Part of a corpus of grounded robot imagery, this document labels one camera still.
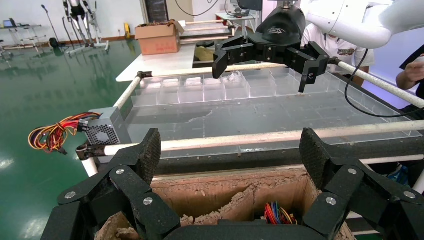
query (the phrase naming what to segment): white pipe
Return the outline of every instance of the white pipe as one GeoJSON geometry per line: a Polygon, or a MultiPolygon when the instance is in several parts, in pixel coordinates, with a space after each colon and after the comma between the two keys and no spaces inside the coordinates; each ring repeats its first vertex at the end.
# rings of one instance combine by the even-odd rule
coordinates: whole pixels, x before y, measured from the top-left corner
{"type": "Polygon", "coordinates": [[[228,26],[217,26],[217,27],[202,27],[202,28],[190,28],[184,30],[184,32],[194,32],[194,31],[206,31],[206,30],[218,30],[218,29],[228,29],[228,26]]]}
{"type": "Polygon", "coordinates": [[[211,24],[211,23],[223,23],[224,20],[209,20],[209,21],[191,21],[186,22],[185,25],[192,25],[192,24],[211,24]]]}
{"type": "MultiPolygon", "coordinates": [[[[338,64],[339,67],[341,67],[342,69],[348,70],[349,72],[353,73],[355,71],[355,67],[351,66],[345,62],[340,62],[338,64]]],[[[374,84],[375,86],[382,88],[386,91],[388,91],[389,93],[398,96],[399,98],[407,101],[408,103],[411,103],[414,106],[417,106],[418,108],[424,108],[424,99],[421,99],[407,91],[404,91],[398,87],[395,87],[381,79],[378,79],[375,76],[372,76],[364,71],[358,70],[356,72],[356,76],[367,80],[368,82],[374,84]]]]}
{"type": "Polygon", "coordinates": [[[376,230],[370,230],[370,231],[357,231],[357,232],[352,232],[352,234],[354,236],[360,236],[360,235],[370,235],[370,234],[379,234],[378,231],[376,230]]]}
{"type": "MultiPolygon", "coordinates": [[[[243,71],[243,70],[254,70],[254,69],[272,69],[272,68],[286,68],[284,64],[277,63],[259,63],[259,64],[245,64],[245,65],[232,65],[226,67],[226,72],[231,71],[243,71]]],[[[212,67],[202,67],[202,68],[189,68],[189,69],[180,69],[180,70],[164,70],[164,71],[154,71],[151,73],[152,77],[174,77],[174,76],[184,76],[184,75],[196,75],[196,74],[211,74],[212,67]]]]}
{"type": "Polygon", "coordinates": [[[414,189],[420,194],[424,193],[424,171],[422,171],[421,175],[419,176],[412,189],[414,189]]]}
{"type": "Polygon", "coordinates": [[[127,100],[130,98],[130,96],[134,92],[134,90],[137,88],[137,86],[140,84],[141,80],[142,79],[140,77],[138,77],[138,76],[135,77],[135,79],[126,88],[126,90],[120,96],[118,101],[116,101],[116,103],[115,103],[115,105],[113,105],[113,107],[118,107],[118,109],[121,109],[124,106],[124,104],[127,102],[127,100]]]}
{"type": "Polygon", "coordinates": [[[363,164],[383,164],[383,163],[398,163],[406,161],[418,161],[423,160],[424,154],[410,155],[410,156],[390,156],[390,157],[379,157],[369,158],[361,160],[363,164]]]}
{"type": "Polygon", "coordinates": [[[90,157],[87,160],[82,160],[81,163],[84,166],[84,169],[88,174],[88,177],[91,177],[99,172],[93,157],[90,157]]]}
{"type": "MultiPolygon", "coordinates": [[[[358,126],[321,128],[321,129],[314,129],[314,131],[320,138],[325,139],[325,138],[334,138],[334,137],[383,134],[383,133],[402,132],[402,131],[417,131],[417,130],[423,130],[423,129],[424,129],[424,120],[419,120],[419,121],[406,121],[406,122],[404,121],[404,122],[392,122],[392,123],[381,123],[381,124],[368,124],[368,125],[358,125],[358,126]]],[[[276,143],[276,142],[299,141],[301,139],[302,132],[303,130],[280,131],[280,132],[247,134],[247,135],[236,135],[236,136],[217,136],[217,137],[163,141],[162,151],[166,152],[166,151],[187,150],[187,149],[238,146],[238,145],[246,145],[246,144],[266,144],[266,143],[276,143]]],[[[117,153],[118,150],[135,146],[137,144],[138,143],[109,145],[105,147],[104,153],[106,156],[113,156],[117,153]]]]}
{"type": "Polygon", "coordinates": [[[192,44],[193,42],[201,42],[201,41],[212,41],[212,40],[226,40],[233,36],[213,36],[213,37],[202,37],[202,38],[190,38],[190,39],[182,39],[181,44],[192,44]]]}

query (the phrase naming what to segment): monitor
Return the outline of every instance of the monitor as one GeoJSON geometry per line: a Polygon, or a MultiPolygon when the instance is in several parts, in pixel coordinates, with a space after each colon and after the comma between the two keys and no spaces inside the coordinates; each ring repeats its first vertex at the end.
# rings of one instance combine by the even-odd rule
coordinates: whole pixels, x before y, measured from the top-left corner
{"type": "Polygon", "coordinates": [[[13,23],[11,20],[4,20],[3,25],[5,28],[13,28],[13,23]]]}

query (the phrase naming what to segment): black cable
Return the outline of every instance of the black cable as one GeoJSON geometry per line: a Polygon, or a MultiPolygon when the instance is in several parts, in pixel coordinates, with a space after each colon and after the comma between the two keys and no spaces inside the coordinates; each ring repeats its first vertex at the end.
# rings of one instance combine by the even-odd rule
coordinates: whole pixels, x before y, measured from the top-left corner
{"type": "Polygon", "coordinates": [[[365,58],[367,57],[367,53],[368,53],[368,49],[365,50],[365,54],[363,55],[363,58],[359,62],[355,71],[353,71],[352,76],[347,81],[346,88],[344,89],[344,98],[346,99],[347,103],[349,103],[354,109],[358,110],[359,112],[366,114],[366,115],[369,115],[369,116],[372,116],[372,117],[376,117],[376,118],[400,118],[400,117],[405,117],[405,116],[408,116],[408,115],[416,114],[416,113],[424,110],[424,107],[423,107],[423,108],[420,108],[418,110],[399,114],[399,115],[376,115],[376,114],[364,111],[364,110],[360,109],[359,107],[355,106],[348,98],[348,87],[351,84],[352,80],[354,79],[354,76],[357,73],[357,71],[359,70],[359,68],[361,67],[362,63],[364,62],[365,58]]]}
{"type": "Polygon", "coordinates": [[[175,3],[176,3],[176,5],[178,6],[178,8],[183,12],[183,13],[185,13],[185,14],[187,14],[187,15],[189,15],[189,16],[192,16],[192,17],[198,17],[198,16],[201,16],[201,15],[203,15],[203,14],[205,14],[205,13],[207,13],[207,12],[209,12],[213,7],[215,7],[215,5],[217,4],[219,2],[219,0],[216,0],[216,2],[208,9],[208,10],[206,10],[206,11],[204,11],[204,12],[202,12],[202,13],[200,13],[200,14],[197,14],[197,15],[193,15],[193,14],[190,14],[190,13],[188,13],[188,12],[186,12],[186,11],[184,11],[182,8],[181,8],[181,6],[180,6],[180,4],[178,4],[178,0],[175,0],[175,3]]]}

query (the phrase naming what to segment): blue wire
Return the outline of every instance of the blue wire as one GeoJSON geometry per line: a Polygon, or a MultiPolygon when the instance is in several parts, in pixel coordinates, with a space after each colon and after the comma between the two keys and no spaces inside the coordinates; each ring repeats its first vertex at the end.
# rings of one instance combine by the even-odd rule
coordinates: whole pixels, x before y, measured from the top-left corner
{"type": "Polygon", "coordinates": [[[271,203],[271,208],[272,208],[272,211],[274,213],[275,219],[277,220],[277,223],[278,224],[281,224],[280,217],[278,215],[278,210],[277,210],[277,203],[276,202],[272,202],[271,203]]]}

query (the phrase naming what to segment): yellow object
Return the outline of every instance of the yellow object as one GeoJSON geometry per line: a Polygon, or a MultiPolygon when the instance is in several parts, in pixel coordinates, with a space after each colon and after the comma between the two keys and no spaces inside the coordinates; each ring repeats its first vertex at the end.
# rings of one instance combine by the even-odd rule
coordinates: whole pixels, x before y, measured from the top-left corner
{"type": "Polygon", "coordinates": [[[130,39],[130,37],[131,37],[130,25],[125,22],[123,24],[123,28],[125,29],[125,39],[130,39]]]}

